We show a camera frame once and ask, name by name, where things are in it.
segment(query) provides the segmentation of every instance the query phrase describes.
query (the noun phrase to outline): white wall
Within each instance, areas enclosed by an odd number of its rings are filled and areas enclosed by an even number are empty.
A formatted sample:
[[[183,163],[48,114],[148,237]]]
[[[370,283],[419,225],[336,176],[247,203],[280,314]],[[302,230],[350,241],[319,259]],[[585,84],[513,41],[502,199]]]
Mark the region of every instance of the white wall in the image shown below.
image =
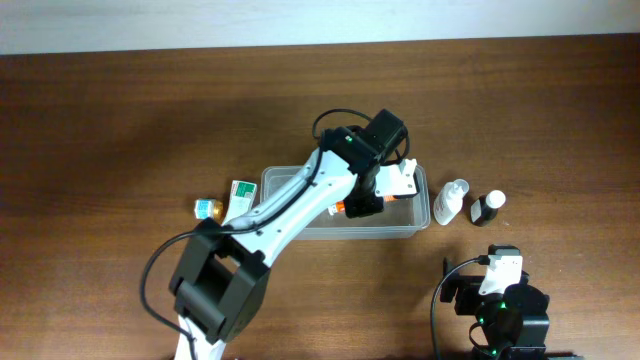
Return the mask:
[[[640,31],[640,0],[2,0],[0,53]]]

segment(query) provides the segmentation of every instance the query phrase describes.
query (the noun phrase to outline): plastic container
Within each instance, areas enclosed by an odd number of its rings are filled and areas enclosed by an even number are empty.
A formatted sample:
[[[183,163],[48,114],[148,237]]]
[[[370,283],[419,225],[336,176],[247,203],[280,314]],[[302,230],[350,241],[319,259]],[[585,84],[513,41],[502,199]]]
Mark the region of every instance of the plastic container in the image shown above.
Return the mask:
[[[301,166],[272,166],[262,173],[260,202],[269,198],[300,170]],[[349,219],[344,213],[330,215],[323,209],[297,240],[350,240],[408,238],[429,226],[429,191],[424,169],[417,166],[416,185],[420,193],[411,199],[385,203],[384,211],[363,218]]]

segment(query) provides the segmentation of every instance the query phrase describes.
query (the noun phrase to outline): white bottle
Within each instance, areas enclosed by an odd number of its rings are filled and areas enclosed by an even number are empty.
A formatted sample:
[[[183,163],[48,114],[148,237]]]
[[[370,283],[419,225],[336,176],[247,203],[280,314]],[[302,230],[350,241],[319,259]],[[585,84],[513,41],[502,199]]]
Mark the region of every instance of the white bottle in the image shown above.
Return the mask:
[[[462,198],[469,191],[469,183],[462,179],[448,182],[433,203],[433,216],[440,225],[447,225],[462,209]]]

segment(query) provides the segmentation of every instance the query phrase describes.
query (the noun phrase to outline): orange object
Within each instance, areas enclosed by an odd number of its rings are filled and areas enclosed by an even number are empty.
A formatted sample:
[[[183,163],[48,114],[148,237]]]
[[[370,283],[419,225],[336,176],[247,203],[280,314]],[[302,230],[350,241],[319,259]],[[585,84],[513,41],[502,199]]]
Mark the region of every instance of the orange object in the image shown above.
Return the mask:
[[[393,197],[393,195],[386,195],[386,196],[383,197],[383,199],[384,199],[384,202],[394,202],[394,201],[399,200],[399,199],[396,199],[395,197]],[[329,206],[329,208],[327,210],[329,210],[329,215],[335,215],[335,214],[338,214],[338,213],[343,213],[344,212],[344,201],[338,201],[334,205]]]

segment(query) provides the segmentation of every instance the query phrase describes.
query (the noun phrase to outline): white bottle cap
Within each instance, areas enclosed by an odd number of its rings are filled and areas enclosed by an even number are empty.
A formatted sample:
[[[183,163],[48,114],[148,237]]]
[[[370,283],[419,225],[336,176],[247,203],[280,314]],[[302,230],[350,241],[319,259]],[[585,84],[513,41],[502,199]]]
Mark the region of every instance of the white bottle cap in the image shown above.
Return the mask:
[[[500,190],[493,190],[486,197],[487,205],[490,208],[497,209],[500,206],[504,205],[504,202],[507,201],[507,197]]]
[[[449,196],[454,199],[461,199],[469,192],[469,183],[458,179],[453,182],[451,187],[449,188]]]

